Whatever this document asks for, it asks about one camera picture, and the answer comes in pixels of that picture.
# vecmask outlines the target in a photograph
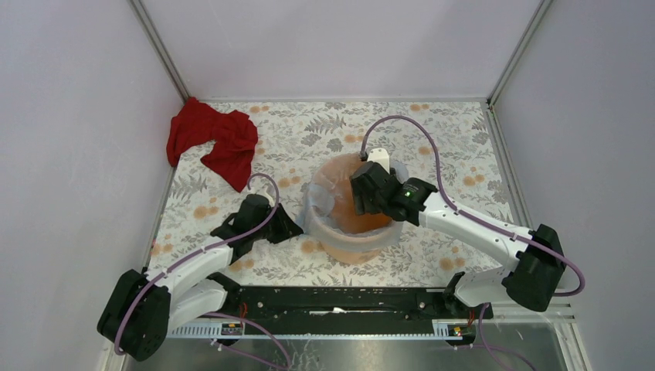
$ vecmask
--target gray floor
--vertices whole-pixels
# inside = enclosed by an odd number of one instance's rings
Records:
[[[566,370],[558,341],[552,328],[540,325],[484,326],[491,345],[504,346],[528,358],[539,370]],[[333,371],[371,370],[396,371],[430,370],[502,370],[484,349],[458,350],[445,342],[391,340],[293,340],[282,341],[294,359],[292,370]],[[279,350],[271,341],[241,340],[235,347],[284,364]],[[515,357],[500,358],[517,371],[529,368]],[[216,371],[268,370],[259,364],[231,352],[217,352],[206,340],[169,339],[145,362],[131,362],[128,371]]]

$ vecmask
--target plastic bag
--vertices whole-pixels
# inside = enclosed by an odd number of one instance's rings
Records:
[[[355,215],[350,176],[362,165],[356,153],[334,157],[318,169],[305,192],[297,224],[319,240],[328,253],[330,247],[352,253],[381,250],[400,240],[402,223],[381,213]],[[407,180],[403,164],[391,161],[391,166],[401,182]]]

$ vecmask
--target floral tablecloth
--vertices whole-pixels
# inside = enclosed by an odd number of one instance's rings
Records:
[[[498,219],[511,221],[507,188],[501,181],[479,103],[220,103],[217,111],[250,115],[260,141],[253,172],[273,176],[292,218],[302,208],[303,191],[328,158],[359,150],[362,135],[377,119],[403,114],[425,125],[442,159],[448,194]],[[406,164],[410,176],[436,183],[428,141],[411,124],[390,121],[369,138],[370,148],[386,148]],[[230,214],[244,194],[232,189],[200,158],[213,143],[189,149],[180,159],[149,267],[169,265],[195,249]],[[337,262],[308,236],[277,245],[255,243],[224,273],[240,284],[445,286],[457,271],[481,271],[498,264],[459,240],[432,230],[404,226],[400,243],[367,264]]]

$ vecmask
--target tabletop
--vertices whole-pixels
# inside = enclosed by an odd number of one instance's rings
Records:
[[[477,102],[272,102],[210,103],[219,112],[247,113],[259,142],[253,172],[271,175],[284,209],[295,219],[311,176],[327,159],[359,151],[366,129],[391,114],[424,125],[439,149],[444,187],[469,207],[512,222],[507,186],[499,172],[486,121]],[[150,268],[167,266],[199,247],[209,232],[239,209],[237,193],[200,158],[213,142],[190,148],[175,170]],[[383,147],[409,175],[436,184],[432,149],[410,123],[388,121],[371,134],[368,147]],[[406,223],[399,243],[362,265],[328,256],[312,237],[302,235],[253,250],[223,270],[240,284],[293,286],[446,286],[457,271],[484,271],[499,264],[446,234]]]

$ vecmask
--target red cloth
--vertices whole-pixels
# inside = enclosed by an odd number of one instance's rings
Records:
[[[211,140],[216,141],[214,149],[200,161],[241,192],[250,177],[250,162],[258,141],[257,128],[243,112],[221,114],[194,97],[189,98],[171,120],[171,135],[166,144],[168,162],[177,166],[184,151]]]

